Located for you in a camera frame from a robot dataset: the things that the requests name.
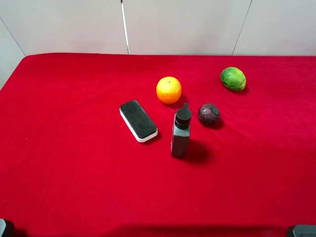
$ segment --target black bottle cap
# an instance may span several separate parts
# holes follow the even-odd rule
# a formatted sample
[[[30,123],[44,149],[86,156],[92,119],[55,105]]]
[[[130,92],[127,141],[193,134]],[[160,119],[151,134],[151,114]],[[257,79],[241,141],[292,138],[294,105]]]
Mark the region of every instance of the black bottle cap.
[[[189,110],[189,103],[184,103],[184,106],[178,109],[176,113],[175,125],[179,129],[186,129],[190,125],[192,112]]]

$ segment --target orange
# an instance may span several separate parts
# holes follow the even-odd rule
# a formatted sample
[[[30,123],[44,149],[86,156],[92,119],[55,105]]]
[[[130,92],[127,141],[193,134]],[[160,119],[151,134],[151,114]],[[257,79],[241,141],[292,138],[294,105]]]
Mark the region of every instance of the orange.
[[[177,78],[165,77],[160,79],[156,87],[158,99],[165,104],[172,104],[181,96],[181,84]]]

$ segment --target gray bottle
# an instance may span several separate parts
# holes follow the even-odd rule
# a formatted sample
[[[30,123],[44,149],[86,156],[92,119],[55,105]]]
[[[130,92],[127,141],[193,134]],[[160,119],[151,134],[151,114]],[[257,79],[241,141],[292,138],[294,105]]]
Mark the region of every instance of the gray bottle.
[[[188,108],[189,104],[178,109],[173,119],[171,155],[175,158],[182,158],[186,154],[190,138],[190,121],[192,113]]]

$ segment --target white wall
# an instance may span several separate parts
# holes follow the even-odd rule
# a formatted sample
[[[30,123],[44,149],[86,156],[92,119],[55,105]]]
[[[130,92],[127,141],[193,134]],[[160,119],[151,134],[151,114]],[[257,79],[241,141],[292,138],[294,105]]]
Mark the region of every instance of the white wall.
[[[127,53],[119,0],[0,0],[0,17],[26,55]]]
[[[124,0],[131,54],[231,55],[251,0]]]
[[[234,55],[316,55],[316,0],[253,0]]]
[[[0,89],[23,57],[23,52],[0,20]]]

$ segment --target red cloth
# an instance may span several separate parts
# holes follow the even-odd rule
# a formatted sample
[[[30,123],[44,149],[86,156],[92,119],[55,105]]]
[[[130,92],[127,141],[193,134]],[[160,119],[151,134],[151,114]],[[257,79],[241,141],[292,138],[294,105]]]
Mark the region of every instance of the red cloth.
[[[245,90],[221,84],[228,66],[244,72]],[[219,227],[273,237],[260,230],[316,224],[315,75],[316,57],[28,56],[0,91],[0,217],[50,237]],[[156,97],[165,76],[182,84],[172,106]],[[158,127],[147,144],[120,117],[132,99]],[[191,141],[175,159],[172,121],[185,101]],[[221,112],[213,128],[198,120],[204,103]]]

